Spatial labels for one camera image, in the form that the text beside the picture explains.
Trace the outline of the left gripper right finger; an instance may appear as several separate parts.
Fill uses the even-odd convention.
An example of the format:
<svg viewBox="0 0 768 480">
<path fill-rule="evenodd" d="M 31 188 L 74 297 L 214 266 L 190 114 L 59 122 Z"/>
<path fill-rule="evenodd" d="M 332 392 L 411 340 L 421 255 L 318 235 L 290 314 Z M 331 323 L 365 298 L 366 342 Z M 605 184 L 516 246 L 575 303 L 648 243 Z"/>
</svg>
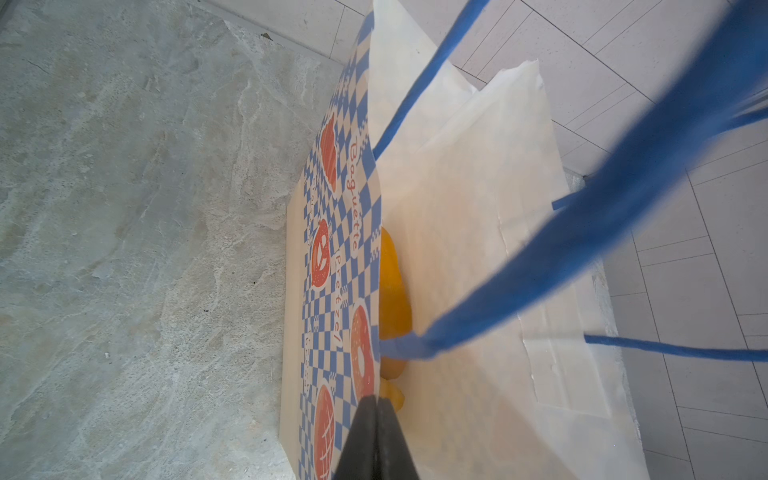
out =
<svg viewBox="0 0 768 480">
<path fill-rule="evenodd" d="M 377 401 L 376 478 L 419 480 L 400 423 L 389 399 Z"/>
</svg>

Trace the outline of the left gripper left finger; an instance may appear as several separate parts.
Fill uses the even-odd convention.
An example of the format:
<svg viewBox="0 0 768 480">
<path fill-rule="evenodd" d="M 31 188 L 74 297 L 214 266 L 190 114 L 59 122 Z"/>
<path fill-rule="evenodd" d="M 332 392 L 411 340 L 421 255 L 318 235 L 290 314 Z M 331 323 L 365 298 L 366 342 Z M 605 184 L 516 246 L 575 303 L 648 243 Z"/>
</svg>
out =
<svg viewBox="0 0 768 480">
<path fill-rule="evenodd" d="M 377 400 L 363 397 L 356 410 L 347 441 L 342 450 L 336 480 L 373 480 L 378 478 Z"/>
</svg>

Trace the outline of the pale yellow bread slice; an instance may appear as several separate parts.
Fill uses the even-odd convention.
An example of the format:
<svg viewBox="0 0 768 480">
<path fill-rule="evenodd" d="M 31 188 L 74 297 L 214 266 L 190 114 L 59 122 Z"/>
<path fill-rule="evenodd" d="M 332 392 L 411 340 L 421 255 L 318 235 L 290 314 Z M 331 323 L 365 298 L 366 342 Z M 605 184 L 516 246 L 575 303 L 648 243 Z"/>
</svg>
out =
<svg viewBox="0 0 768 480">
<path fill-rule="evenodd" d="M 379 397 L 389 400 L 395 412 L 399 412 L 404 406 L 403 392 L 392 381 L 383 377 L 380 378 Z"/>
</svg>

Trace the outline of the long yellow baguette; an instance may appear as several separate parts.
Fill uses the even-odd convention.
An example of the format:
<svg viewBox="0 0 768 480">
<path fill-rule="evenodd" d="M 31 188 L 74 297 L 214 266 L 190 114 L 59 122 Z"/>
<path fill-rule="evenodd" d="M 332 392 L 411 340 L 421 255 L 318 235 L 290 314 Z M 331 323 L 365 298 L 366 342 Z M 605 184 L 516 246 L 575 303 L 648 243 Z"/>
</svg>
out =
<svg viewBox="0 0 768 480">
<path fill-rule="evenodd" d="M 413 330 L 412 309 L 391 235 L 381 229 L 379 338 L 391 340 Z"/>
</svg>

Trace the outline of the blue checkered paper bag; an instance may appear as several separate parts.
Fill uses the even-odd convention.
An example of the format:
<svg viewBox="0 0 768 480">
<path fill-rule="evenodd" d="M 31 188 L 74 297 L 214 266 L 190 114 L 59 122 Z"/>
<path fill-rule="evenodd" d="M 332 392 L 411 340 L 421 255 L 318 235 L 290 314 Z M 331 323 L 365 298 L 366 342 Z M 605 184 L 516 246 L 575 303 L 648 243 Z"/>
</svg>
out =
<svg viewBox="0 0 768 480">
<path fill-rule="evenodd" d="M 299 479 L 334 479 L 380 378 L 419 479 L 645 479 L 625 349 L 763 362 L 763 350 L 622 338 L 596 292 L 599 257 L 721 133 L 765 110 L 767 5 L 738 1 L 586 186 L 571 192 L 535 61 L 476 89 L 440 44 L 376 1 L 288 206 L 279 440 Z M 413 330 L 379 338 L 381 229 Z"/>
</svg>

